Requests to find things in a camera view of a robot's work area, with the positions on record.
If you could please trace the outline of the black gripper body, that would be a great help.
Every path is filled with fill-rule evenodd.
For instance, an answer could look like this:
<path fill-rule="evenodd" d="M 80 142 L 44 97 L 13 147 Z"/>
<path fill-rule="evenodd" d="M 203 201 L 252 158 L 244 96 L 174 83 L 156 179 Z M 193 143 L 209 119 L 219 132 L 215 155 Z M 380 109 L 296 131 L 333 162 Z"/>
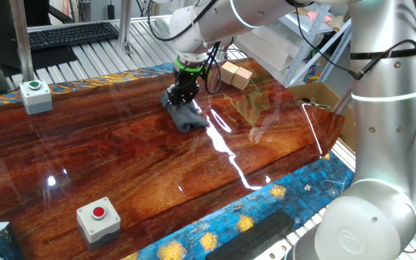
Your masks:
<path fill-rule="evenodd" d="M 201 72 L 201 69 L 181 69 L 179 67 L 175 67 L 173 69 L 173 75 L 175 76 L 173 92 L 200 91 L 200 86 L 197 83 L 197 79 Z"/>

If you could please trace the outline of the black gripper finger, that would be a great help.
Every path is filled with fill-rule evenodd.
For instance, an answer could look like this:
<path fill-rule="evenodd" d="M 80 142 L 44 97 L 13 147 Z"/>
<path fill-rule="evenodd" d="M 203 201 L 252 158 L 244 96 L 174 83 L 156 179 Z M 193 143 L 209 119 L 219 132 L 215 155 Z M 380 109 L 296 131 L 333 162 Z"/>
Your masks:
<path fill-rule="evenodd" d="M 198 92 L 199 92 L 198 86 L 184 87 L 181 90 L 181 103 L 183 105 L 190 103 L 196 97 Z"/>
<path fill-rule="evenodd" d="M 166 92 L 168 94 L 169 103 L 174 107 L 178 107 L 182 100 L 181 88 L 176 84 L 172 84 L 166 88 Z"/>

